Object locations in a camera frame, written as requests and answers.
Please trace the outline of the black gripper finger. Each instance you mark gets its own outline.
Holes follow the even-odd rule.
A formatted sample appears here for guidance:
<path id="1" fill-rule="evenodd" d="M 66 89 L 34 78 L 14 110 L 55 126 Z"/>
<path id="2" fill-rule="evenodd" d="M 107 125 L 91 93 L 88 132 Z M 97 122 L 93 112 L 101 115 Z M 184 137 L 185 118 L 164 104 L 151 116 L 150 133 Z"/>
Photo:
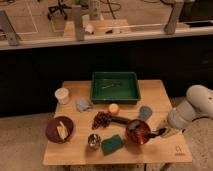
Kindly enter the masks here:
<path id="1" fill-rule="evenodd" d="M 160 136 L 162 135 L 164 132 L 166 131 L 166 129 L 160 129 L 158 130 L 157 133 L 150 133 L 147 135 L 147 137 L 150 139 L 150 138 L 156 138 L 157 136 Z"/>

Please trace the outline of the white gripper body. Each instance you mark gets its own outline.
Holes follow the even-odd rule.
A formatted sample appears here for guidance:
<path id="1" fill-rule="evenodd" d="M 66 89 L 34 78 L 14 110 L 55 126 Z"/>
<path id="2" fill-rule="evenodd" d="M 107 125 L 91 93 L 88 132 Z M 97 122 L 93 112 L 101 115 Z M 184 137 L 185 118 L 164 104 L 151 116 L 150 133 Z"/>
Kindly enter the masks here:
<path id="1" fill-rule="evenodd" d="M 168 138 L 180 132 L 180 128 L 169 118 L 164 118 L 157 128 L 165 129 L 164 133 L 161 135 L 162 138 Z"/>

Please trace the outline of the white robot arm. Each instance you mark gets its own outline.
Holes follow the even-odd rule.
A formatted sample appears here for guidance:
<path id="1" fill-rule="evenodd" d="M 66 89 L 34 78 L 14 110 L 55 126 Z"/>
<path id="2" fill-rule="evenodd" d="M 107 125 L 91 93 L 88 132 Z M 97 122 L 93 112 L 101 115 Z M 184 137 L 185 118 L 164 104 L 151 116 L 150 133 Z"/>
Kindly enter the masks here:
<path id="1" fill-rule="evenodd" d="M 213 89 L 203 85 L 192 85 L 186 91 L 185 99 L 173 107 L 159 123 L 149 138 L 167 138 L 186 129 L 200 114 L 213 119 Z"/>

